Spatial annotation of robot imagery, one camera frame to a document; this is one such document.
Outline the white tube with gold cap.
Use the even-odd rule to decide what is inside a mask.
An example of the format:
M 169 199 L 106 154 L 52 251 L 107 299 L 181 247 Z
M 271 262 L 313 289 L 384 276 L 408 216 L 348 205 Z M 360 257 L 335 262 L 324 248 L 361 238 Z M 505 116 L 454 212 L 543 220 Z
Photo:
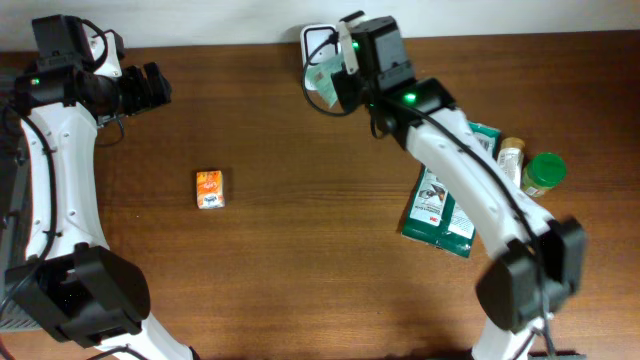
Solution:
M 506 176 L 517 186 L 521 186 L 525 142 L 516 137 L 505 138 L 501 142 L 497 163 Z

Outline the green 3M package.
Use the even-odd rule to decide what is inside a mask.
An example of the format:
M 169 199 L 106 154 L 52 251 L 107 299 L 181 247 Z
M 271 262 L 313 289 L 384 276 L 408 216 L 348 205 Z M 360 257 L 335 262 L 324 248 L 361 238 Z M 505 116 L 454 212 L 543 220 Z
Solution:
M 401 234 L 468 258 L 475 233 L 473 223 L 444 184 L 423 167 Z

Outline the green lidded jar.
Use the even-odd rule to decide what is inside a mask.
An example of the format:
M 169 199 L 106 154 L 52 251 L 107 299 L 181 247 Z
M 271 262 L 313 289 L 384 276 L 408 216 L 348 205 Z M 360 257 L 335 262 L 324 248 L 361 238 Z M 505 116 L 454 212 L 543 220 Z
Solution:
M 559 185 L 567 174 L 564 160 L 554 153 L 540 153 L 530 160 L 522 173 L 521 190 L 538 198 Z

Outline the small orange box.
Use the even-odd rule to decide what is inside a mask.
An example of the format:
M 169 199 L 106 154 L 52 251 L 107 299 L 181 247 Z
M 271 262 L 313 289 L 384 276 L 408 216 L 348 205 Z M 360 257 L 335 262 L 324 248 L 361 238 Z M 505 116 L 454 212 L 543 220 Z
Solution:
M 216 209 L 225 206 L 224 178 L 220 170 L 196 173 L 196 201 L 199 209 Z

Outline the mint green packet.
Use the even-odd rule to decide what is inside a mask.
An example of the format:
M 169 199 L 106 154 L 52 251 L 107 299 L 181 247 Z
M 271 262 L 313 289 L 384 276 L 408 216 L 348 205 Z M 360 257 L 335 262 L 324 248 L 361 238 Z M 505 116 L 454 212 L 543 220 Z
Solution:
M 331 76 L 340 72 L 343 64 L 343 55 L 339 53 L 317 65 L 311 65 L 304 75 L 305 89 L 315 92 L 329 107 L 333 107 L 338 97 Z

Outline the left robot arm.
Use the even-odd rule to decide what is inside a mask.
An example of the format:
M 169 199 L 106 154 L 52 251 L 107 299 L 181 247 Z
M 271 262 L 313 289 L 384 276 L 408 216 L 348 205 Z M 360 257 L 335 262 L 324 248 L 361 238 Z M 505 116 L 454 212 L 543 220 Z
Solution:
M 193 359 L 152 314 L 141 269 L 110 250 L 95 187 L 99 130 L 168 104 L 171 86 L 155 63 L 122 67 L 121 36 L 86 19 L 32 28 L 38 58 L 5 105 L 21 130 L 1 218 L 1 329 L 43 330 L 102 358 Z

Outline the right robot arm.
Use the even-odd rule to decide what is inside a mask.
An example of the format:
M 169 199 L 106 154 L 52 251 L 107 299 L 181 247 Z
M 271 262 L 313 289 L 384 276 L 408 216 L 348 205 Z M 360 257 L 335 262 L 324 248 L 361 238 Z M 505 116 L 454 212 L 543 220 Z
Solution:
M 419 80 L 395 19 L 358 11 L 339 20 L 345 60 L 334 75 L 347 112 L 365 106 L 375 135 L 391 135 L 444 183 L 492 260 L 476 285 L 487 316 L 472 359 L 528 359 L 536 338 L 556 359 L 550 321 L 580 288 L 587 235 L 517 187 L 474 137 L 436 79 Z

